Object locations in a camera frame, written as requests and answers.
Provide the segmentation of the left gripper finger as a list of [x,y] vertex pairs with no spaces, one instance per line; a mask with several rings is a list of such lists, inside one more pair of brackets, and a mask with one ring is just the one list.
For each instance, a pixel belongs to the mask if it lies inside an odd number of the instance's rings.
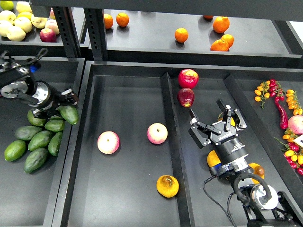
[[60,95],[60,105],[77,105],[78,102],[79,98],[71,87]]
[[55,109],[42,110],[42,109],[34,108],[34,109],[32,109],[32,114],[35,118],[38,118],[38,119],[53,120],[53,119],[62,118],[59,111],[55,110]]

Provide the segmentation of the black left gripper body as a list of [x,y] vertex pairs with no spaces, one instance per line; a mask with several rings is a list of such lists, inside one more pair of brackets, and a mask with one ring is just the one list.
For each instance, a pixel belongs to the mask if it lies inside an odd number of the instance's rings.
[[35,101],[30,106],[42,110],[57,110],[57,108],[60,106],[60,95],[61,92],[48,83],[44,81],[37,81],[36,89],[32,95]]

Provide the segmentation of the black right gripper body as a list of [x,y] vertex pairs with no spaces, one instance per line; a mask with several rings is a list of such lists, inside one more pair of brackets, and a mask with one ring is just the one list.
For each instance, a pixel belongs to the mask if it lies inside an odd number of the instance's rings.
[[221,135],[211,133],[210,140],[216,146],[215,151],[222,165],[239,162],[248,155],[245,144],[235,131]]

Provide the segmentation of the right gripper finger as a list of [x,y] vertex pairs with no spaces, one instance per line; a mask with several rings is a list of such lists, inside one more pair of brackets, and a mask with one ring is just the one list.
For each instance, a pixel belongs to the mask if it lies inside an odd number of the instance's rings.
[[212,125],[201,122],[193,110],[190,110],[189,114],[191,116],[191,127],[188,132],[196,143],[196,145],[199,148],[203,148],[211,143],[211,134],[216,134],[217,129]]
[[232,109],[230,105],[225,105],[221,99],[217,99],[216,103],[223,113],[223,122],[225,123],[224,131],[229,131],[231,129],[231,118],[233,118],[236,123],[236,126],[234,127],[236,130],[247,128],[247,124],[245,123],[239,109]]

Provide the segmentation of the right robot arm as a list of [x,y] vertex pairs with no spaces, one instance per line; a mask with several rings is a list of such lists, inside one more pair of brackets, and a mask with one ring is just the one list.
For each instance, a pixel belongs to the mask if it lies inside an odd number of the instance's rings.
[[207,155],[211,177],[207,184],[218,178],[226,180],[233,189],[223,211],[232,226],[236,223],[230,211],[235,195],[244,209],[249,227],[301,227],[303,222],[285,192],[277,192],[264,180],[264,171],[257,164],[248,164],[248,152],[238,132],[247,127],[239,109],[216,101],[221,110],[219,119],[212,124],[201,122],[190,110],[189,134],[199,148],[213,144],[215,149]]

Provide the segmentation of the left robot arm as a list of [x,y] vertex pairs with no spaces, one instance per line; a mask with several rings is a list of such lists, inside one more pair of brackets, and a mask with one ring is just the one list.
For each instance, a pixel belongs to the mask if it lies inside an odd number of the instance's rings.
[[35,118],[59,116],[60,106],[76,106],[79,98],[71,89],[58,91],[47,82],[36,80],[34,72],[41,68],[39,60],[48,52],[42,48],[34,58],[17,63],[8,51],[0,56],[0,94],[5,98],[18,98],[33,108]]

